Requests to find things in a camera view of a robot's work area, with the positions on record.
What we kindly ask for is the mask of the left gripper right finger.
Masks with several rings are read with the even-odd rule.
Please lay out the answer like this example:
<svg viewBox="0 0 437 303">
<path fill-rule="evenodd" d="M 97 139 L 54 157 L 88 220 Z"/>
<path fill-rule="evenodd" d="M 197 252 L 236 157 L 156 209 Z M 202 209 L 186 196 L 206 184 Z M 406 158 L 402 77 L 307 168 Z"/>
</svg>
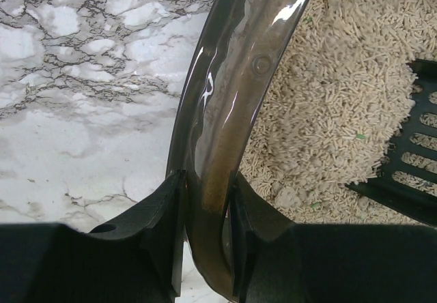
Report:
<svg viewBox="0 0 437 303">
<path fill-rule="evenodd" d="M 237 176 L 230 196 L 233 293 L 240 302 L 435 302 L 436 231 L 301 224 Z"/>
</svg>

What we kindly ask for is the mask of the black litter scoop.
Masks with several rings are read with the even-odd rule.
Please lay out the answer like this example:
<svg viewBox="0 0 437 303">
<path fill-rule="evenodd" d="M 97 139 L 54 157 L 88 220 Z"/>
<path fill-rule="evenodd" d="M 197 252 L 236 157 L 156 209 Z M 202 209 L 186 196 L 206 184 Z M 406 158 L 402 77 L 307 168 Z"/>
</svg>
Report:
<svg viewBox="0 0 437 303">
<path fill-rule="evenodd" d="M 376 178 L 365 183 L 349 184 L 348 188 L 407 217 L 435 227 L 436 196 L 399 183 L 393 178 L 396 172 L 402 172 L 432 184 L 436 183 L 434 172 L 402 160 L 402 156 L 409 153 L 436 161 L 436 150 L 412 142 L 418 135 L 436 138 L 436 128 L 421 121 L 422 117 L 436 114 L 436 104 L 431 101 L 432 94 L 436 93 L 436 62 L 417 59 L 409 66 L 417 75 L 414 83 L 421 91 L 412 94 L 414 106 L 408 121 L 402 125 L 401 134 L 393 136 L 389 141 L 391 147 L 386 154 L 389 161 L 381 165 Z"/>
</svg>

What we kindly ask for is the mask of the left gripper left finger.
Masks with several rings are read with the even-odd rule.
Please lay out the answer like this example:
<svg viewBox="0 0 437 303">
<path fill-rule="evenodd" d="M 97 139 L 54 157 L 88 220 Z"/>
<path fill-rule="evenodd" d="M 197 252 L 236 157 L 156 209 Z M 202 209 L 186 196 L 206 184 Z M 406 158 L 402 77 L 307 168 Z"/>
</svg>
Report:
<svg viewBox="0 0 437 303">
<path fill-rule="evenodd" d="M 83 233 L 1 225 L 2 302 L 173 302 L 181 292 L 185 173 Z"/>
</svg>

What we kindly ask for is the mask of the dark grey litter box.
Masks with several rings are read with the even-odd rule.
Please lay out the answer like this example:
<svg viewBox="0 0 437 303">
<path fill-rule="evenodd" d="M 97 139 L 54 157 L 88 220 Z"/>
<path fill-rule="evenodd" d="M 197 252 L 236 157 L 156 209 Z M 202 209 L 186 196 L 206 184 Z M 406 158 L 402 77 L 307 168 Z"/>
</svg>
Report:
<svg viewBox="0 0 437 303">
<path fill-rule="evenodd" d="M 185 80 L 167 171 L 186 171 L 186 234 L 206 283 L 236 301 L 223 247 L 229 193 L 283 53 L 310 0 L 214 0 Z"/>
</svg>

